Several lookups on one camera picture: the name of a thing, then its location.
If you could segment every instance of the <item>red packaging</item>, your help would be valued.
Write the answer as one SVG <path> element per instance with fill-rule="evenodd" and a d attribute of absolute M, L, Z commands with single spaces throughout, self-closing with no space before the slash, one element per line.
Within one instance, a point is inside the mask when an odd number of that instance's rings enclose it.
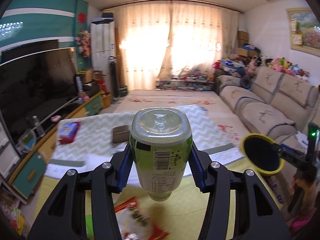
<path fill-rule="evenodd" d="M 140 212 L 137 197 L 115 207 L 119 229 L 123 239 L 161 240 L 169 235 Z"/>
<path fill-rule="evenodd" d="M 107 93 L 107 88 L 106 88 L 106 82 L 101 79 L 96 79 L 98 85 L 100 86 L 100 90 L 103 90 L 105 93 Z"/>
<path fill-rule="evenodd" d="M 220 62 L 215 62 L 214 63 L 214 69 L 220 69 Z"/>

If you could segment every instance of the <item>tower fan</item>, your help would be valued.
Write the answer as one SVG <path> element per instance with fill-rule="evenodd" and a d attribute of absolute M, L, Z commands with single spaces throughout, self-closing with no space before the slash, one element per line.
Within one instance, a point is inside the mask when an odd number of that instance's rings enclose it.
<path fill-rule="evenodd" d="M 116 57 L 110 56 L 109 57 L 109 67 L 110 67 L 110 80 L 111 80 L 111 87 L 112 87 L 112 104 L 119 104 L 120 98 L 120 85 L 119 85 L 119 78 L 118 78 L 118 67 L 117 67 L 117 59 Z"/>

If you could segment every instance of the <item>brown wallet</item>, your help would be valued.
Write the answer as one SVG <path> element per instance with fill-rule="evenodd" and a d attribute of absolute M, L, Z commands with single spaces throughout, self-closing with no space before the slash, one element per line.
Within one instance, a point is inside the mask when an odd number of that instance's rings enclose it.
<path fill-rule="evenodd" d="M 113 128 L 113 134 L 112 134 L 113 143 L 129 141 L 129 137 L 130 137 L 130 130 L 127 125 L 117 126 Z"/>

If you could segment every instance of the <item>screw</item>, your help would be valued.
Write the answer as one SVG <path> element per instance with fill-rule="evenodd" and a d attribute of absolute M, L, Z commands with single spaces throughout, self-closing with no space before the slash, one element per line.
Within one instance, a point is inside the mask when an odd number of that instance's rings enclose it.
<path fill-rule="evenodd" d="M 219 167 L 220 167 L 220 163 L 212 162 L 212 163 L 211 163 L 211 167 L 213 167 L 213 168 L 217 169 L 217 168 L 219 168 Z"/>
<path fill-rule="evenodd" d="M 253 176 L 253 175 L 254 175 L 254 171 L 253 171 L 253 170 L 246 170 L 245 173 L 246 173 L 248 176 Z"/>
<path fill-rule="evenodd" d="M 111 167 L 111 163 L 109 163 L 109 162 L 102 164 L 102 168 L 104 168 L 104 169 L 109 169 L 110 167 Z"/>
<path fill-rule="evenodd" d="M 75 175 L 75 174 L 76 174 L 76 171 L 73 170 L 73 169 L 67 171 L 67 175 L 68 175 L 68 176 L 73 176 L 73 175 Z"/>

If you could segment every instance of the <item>white cabinet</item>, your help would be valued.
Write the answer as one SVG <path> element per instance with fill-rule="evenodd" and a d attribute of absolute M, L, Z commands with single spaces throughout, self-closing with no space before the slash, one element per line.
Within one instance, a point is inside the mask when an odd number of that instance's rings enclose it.
<path fill-rule="evenodd" d="M 6 178 L 12 166 L 19 160 L 19 156 L 13 146 L 10 144 L 9 139 L 0 123 L 0 174 Z"/>
<path fill-rule="evenodd" d="M 112 92 L 109 57 L 116 56 L 115 53 L 115 23 L 91 23 L 91 60 L 94 70 L 101 70 L 106 75 L 106 86 Z"/>

